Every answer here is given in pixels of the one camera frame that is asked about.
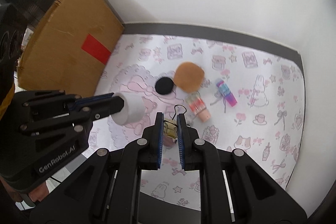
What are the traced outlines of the person left hand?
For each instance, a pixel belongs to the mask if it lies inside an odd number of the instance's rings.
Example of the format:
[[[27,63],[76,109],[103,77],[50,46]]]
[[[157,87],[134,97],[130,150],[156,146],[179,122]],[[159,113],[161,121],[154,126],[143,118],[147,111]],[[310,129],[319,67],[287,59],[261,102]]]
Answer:
[[[38,187],[36,187],[34,190],[29,192],[28,196],[32,202],[41,202],[43,199],[45,199],[49,195],[49,189],[47,187],[47,183],[43,182]]]

